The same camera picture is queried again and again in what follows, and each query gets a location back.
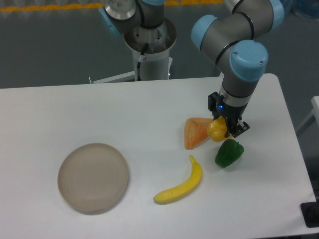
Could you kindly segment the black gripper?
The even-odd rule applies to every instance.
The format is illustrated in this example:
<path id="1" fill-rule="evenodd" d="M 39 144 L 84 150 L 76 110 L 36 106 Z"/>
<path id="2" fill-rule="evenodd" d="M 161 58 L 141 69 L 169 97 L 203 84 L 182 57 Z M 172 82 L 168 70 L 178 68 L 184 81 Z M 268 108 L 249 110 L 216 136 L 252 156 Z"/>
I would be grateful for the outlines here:
<path id="1" fill-rule="evenodd" d="M 231 106 L 226 103 L 226 98 L 218 92 L 210 94 L 207 99 L 208 110 L 212 113 L 213 119 L 215 120 L 222 116 L 226 122 L 227 132 L 231 132 L 234 138 L 250 128 L 245 121 L 242 121 L 242 114 L 247 104 L 239 107 Z"/>

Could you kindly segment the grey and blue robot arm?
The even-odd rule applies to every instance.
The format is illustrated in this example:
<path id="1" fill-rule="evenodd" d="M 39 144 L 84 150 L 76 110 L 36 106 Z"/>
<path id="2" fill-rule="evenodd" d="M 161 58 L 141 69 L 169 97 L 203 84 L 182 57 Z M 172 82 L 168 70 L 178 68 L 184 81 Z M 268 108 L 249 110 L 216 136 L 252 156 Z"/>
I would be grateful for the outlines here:
<path id="1" fill-rule="evenodd" d="M 255 39 L 278 27 L 285 13 L 278 0 L 230 0 L 226 5 L 231 15 L 201 17 L 191 40 L 224 76 L 220 91 L 208 96 L 208 109 L 215 119 L 225 119 L 226 136 L 237 137 L 249 128 L 242 115 L 268 63 L 266 48 Z M 107 0 L 99 13 L 107 29 L 124 36 L 136 81 L 168 78 L 176 29 L 164 16 L 163 1 Z"/>

